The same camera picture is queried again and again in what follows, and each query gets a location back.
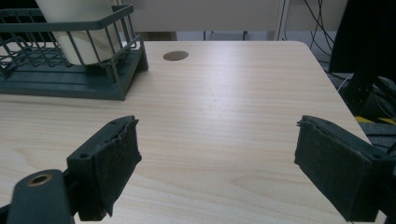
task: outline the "white container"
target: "white container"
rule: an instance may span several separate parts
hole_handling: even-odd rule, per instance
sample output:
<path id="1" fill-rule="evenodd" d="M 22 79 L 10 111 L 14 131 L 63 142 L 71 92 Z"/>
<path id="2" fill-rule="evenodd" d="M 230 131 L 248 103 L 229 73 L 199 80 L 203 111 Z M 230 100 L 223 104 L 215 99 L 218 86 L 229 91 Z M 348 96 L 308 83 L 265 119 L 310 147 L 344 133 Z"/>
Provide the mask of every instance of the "white container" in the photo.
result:
<path id="1" fill-rule="evenodd" d="M 113 13 L 108 0 L 35 0 L 47 22 L 66 21 L 98 21 Z M 95 55 L 92 43 L 87 32 L 71 32 L 73 40 L 84 64 L 94 64 L 110 59 L 113 51 L 120 49 L 120 43 L 113 25 L 108 26 L 110 39 L 107 38 L 106 30 L 90 31 L 93 44 L 99 55 L 99 61 Z M 57 42 L 71 64 L 81 64 L 73 48 L 72 42 L 66 32 L 53 32 Z"/>

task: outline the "dark green dish rack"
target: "dark green dish rack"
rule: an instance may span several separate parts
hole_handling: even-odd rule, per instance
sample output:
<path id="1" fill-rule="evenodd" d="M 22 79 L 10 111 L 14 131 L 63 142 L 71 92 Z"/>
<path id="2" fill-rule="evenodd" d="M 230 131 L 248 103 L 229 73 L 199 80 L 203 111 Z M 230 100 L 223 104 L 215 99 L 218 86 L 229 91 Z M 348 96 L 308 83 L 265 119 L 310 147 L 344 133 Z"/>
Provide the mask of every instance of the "dark green dish rack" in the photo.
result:
<path id="1" fill-rule="evenodd" d="M 134 73 L 148 70 L 149 64 L 143 39 L 132 26 L 134 7 L 114 6 L 113 11 L 99 21 L 40 22 L 39 9 L 0 10 L 0 93 L 125 100 Z M 110 38 L 108 27 L 114 27 L 117 40 Z M 111 47 L 113 57 L 95 65 L 81 59 L 82 65 L 69 63 L 52 34 L 67 32 L 73 43 L 70 33 L 85 31 L 95 49 L 90 32 L 102 29 L 120 50 Z"/>

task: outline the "round hole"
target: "round hole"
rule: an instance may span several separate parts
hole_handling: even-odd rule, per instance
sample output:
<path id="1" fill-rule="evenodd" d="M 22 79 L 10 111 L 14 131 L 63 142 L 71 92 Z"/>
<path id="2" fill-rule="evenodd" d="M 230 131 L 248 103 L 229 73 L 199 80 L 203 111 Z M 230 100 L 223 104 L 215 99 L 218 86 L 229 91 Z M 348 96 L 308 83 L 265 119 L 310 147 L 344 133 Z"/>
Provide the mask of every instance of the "round hole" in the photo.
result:
<path id="1" fill-rule="evenodd" d="M 79 155 L 80 158 L 85 159 L 88 158 L 90 155 L 88 153 L 82 153 L 81 155 Z"/>
<path id="2" fill-rule="evenodd" d="M 182 50 L 171 51 L 163 55 L 166 61 L 180 61 L 187 57 L 189 57 L 189 53 Z"/>
<path id="3" fill-rule="evenodd" d="M 35 187 L 35 186 L 43 185 L 49 182 L 51 178 L 52 175 L 49 174 L 35 176 L 29 181 L 28 186 Z"/>

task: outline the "light wood tabletop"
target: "light wood tabletop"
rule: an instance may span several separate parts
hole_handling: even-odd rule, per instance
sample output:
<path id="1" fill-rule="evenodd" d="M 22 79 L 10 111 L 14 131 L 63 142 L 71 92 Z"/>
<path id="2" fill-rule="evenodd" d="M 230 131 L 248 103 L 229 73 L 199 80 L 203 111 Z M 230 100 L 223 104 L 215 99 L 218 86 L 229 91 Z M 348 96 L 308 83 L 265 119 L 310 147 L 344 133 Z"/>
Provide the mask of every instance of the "light wood tabletop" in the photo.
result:
<path id="1" fill-rule="evenodd" d="M 126 101 L 0 95 L 0 206 L 107 122 L 135 115 L 143 160 L 101 223 L 345 223 L 294 164 L 302 115 L 367 141 L 298 42 L 146 42 Z M 173 50 L 189 57 L 163 59 Z"/>

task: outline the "gray floor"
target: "gray floor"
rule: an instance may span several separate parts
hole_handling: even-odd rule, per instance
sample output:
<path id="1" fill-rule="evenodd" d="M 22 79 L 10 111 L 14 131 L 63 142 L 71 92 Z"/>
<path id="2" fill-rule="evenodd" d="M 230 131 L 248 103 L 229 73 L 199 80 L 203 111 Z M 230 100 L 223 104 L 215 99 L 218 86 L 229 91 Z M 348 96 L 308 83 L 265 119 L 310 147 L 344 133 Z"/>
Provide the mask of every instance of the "gray floor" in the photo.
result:
<path id="1" fill-rule="evenodd" d="M 335 39 L 336 32 L 329 32 L 329 36 Z M 223 31 L 207 31 L 205 32 L 206 41 L 216 40 L 242 40 L 243 31 L 240 32 L 223 32 Z M 204 40 L 204 32 L 177 32 L 177 40 Z M 266 32 L 248 32 L 246 41 L 260 41 L 260 40 L 272 40 Z M 317 58 L 324 71 L 328 71 L 330 55 L 332 53 L 332 41 L 325 38 L 323 32 L 317 32 L 315 36 L 315 44 L 312 40 L 311 32 L 286 32 L 285 41 L 295 40 L 305 43 L 311 48 L 312 53 Z M 345 80 L 351 74 L 329 74 L 329 79 L 332 81 L 334 87 L 338 90 L 340 85 L 346 85 Z M 360 123 L 362 129 L 370 139 L 372 144 L 382 151 L 388 151 L 390 147 L 395 147 L 396 143 L 396 125 L 393 124 L 378 124 L 378 123 Z"/>

